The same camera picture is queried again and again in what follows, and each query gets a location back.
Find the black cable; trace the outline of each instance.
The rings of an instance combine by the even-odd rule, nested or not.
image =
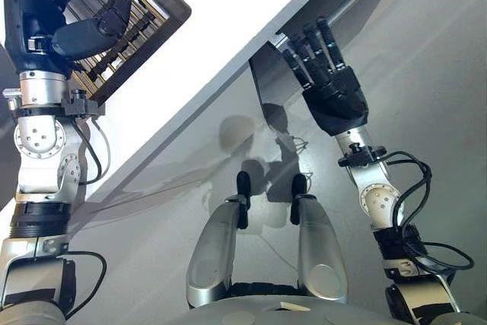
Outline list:
[[[69,314],[66,315],[66,320],[71,318],[74,314],[76,314],[78,311],[80,311],[91,299],[97,294],[98,289],[101,286],[101,282],[103,282],[103,279],[105,278],[105,274],[107,274],[107,261],[103,256],[99,253],[94,253],[92,251],[69,251],[66,253],[66,255],[88,255],[88,256],[94,256],[95,258],[98,258],[101,261],[101,273],[100,277],[98,277],[97,283],[93,287],[93,291],[91,291],[90,295],[86,297],[86,299],[81,302],[75,309],[71,310]]]
[[[395,160],[395,161],[387,161],[393,156],[397,155],[403,155],[408,157],[409,159],[402,159],[402,160]],[[450,284],[453,281],[455,272],[457,270],[467,270],[470,269],[474,266],[474,261],[473,259],[468,256],[466,253],[464,253],[462,250],[453,247],[451,245],[447,244],[442,244],[442,243],[433,243],[433,242],[423,242],[422,244],[425,246],[435,246],[435,247],[444,247],[448,250],[452,250],[453,252],[459,254],[462,256],[464,259],[468,261],[468,264],[463,265],[463,266],[458,266],[450,263],[443,262],[441,260],[438,260],[427,253],[420,251],[416,249],[414,246],[412,246],[410,243],[406,241],[406,228],[410,224],[410,222],[414,219],[414,217],[417,216],[417,214],[420,213],[420,211],[424,208],[431,189],[431,168],[429,165],[426,163],[418,160],[416,157],[411,155],[410,153],[407,153],[405,151],[395,151],[391,154],[385,155],[382,158],[378,159],[374,163],[380,163],[380,162],[386,162],[388,165],[398,165],[398,164],[415,164],[422,172],[422,179],[411,186],[407,191],[405,191],[395,202],[394,207],[393,207],[393,228],[400,234],[399,239],[402,241],[403,245],[406,246],[409,249],[409,252],[412,253],[412,255],[409,256],[410,260],[414,262],[415,265],[417,265],[419,268],[433,273],[433,274],[439,274],[439,275],[446,275],[447,276],[447,282]],[[415,210],[404,220],[403,225],[399,226],[399,210],[404,203],[404,201],[409,197],[411,194],[413,194],[416,190],[421,188],[422,186],[425,186],[425,193],[423,194],[422,200],[419,203],[419,205],[415,208]],[[416,257],[422,257],[427,260],[430,260],[433,263],[438,264],[439,266],[444,267],[443,269],[435,269],[432,268],[431,266],[426,266],[424,263],[420,262]]]
[[[102,170],[101,170],[100,159],[98,159],[98,156],[97,156],[96,152],[94,152],[93,146],[91,146],[90,141],[86,138],[86,136],[84,135],[84,133],[80,130],[80,128],[79,128],[78,124],[76,123],[76,121],[75,120],[72,120],[71,123],[73,125],[73,128],[75,129],[75,131],[79,135],[79,137],[81,137],[81,140],[83,140],[84,144],[86,145],[86,149],[90,152],[90,155],[91,155],[91,157],[94,160],[94,163],[97,165],[97,176],[94,179],[88,180],[86,182],[79,182],[79,185],[80,186],[87,186],[88,184],[95,183],[95,182],[97,182],[98,180],[101,179]]]

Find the gray floor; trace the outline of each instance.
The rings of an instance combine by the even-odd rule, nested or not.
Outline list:
[[[375,142],[390,151],[410,151],[431,165],[431,198],[416,223],[425,240],[454,244],[474,257],[476,267],[459,273],[452,291],[465,311],[482,317],[487,316],[485,13],[485,0],[364,0],[334,27],[367,95]],[[134,202],[150,207],[136,214],[105,221],[101,216],[74,237],[73,248],[102,253],[110,271],[96,299],[72,323],[161,323],[187,311],[189,258],[210,212],[233,193],[242,167],[252,175],[255,196],[249,229],[237,237],[234,281],[295,284],[298,230],[288,221],[288,183],[301,171],[335,226],[350,303],[388,314],[384,289],[390,281],[370,220],[336,164],[336,143],[317,128],[281,59],[262,49],[253,61],[269,125],[207,179]],[[402,190],[417,179],[408,167],[392,173]],[[412,197],[409,209],[414,205]],[[101,234],[107,231],[109,237]],[[83,298],[98,268],[77,260],[77,271]]]

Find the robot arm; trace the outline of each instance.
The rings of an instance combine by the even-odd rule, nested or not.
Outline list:
[[[404,151],[387,154],[384,147],[374,146],[365,128],[367,101],[326,20],[318,18],[316,27],[307,24],[303,32],[305,38],[293,35],[288,39],[281,34],[272,43],[303,87],[304,100],[318,126],[335,137],[342,150],[339,166],[347,169],[357,187],[361,208],[372,220],[384,272],[394,281],[386,290],[391,314],[398,320],[424,324],[439,315],[460,312],[445,276],[452,279],[456,270],[471,268],[473,261],[456,248],[423,243],[417,228],[411,225],[428,198],[430,167]],[[400,155],[406,159],[390,161]],[[387,165],[392,164],[416,164],[422,179],[401,194],[390,182]],[[425,196],[421,204],[404,218],[405,199],[422,186]],[[469,264],[453,266],[436,260],[428,255],[426,244],[453,249]]]
[[[5,48],[21,87],[4,96],[17,123],[21,168],[0,253],[0,323],[63,323],[73,314],[75,264],[60,256],[71,253],[67,228],[78,186],[90,183],[80,181],[79,148],[87,140],[75,121],[97,115],[98,106],[84,91],[70,97],[67,79],[74,60],[109,49],[123,35],[130,0],[73,24],[66,24],[65,6],[66,0],[5,0]]]

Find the bolt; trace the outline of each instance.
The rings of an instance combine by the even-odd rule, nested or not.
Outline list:
[[[362,151],[362,148],[360,147],[360,142],[354,142],[354,143],[350,144],[349,147],[354,154]]]

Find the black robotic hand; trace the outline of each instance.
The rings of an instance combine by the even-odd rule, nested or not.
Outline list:
[[[130,0],[116,0],[99,19],[66,24],[67,0],[5,0],[5,48],[17,73],[30,70],[69,77],[72,61],[114,46],[129,22]]]
[[[367,123],[367,101],[353,69],[345,65],[326,19],[317,19],[317,29],[311,24],[305,25],[303,32],[304,39],[291,36],[295,55],[288,49],[282,55],[303,87],[304,100],[318,126],[335,136]]]

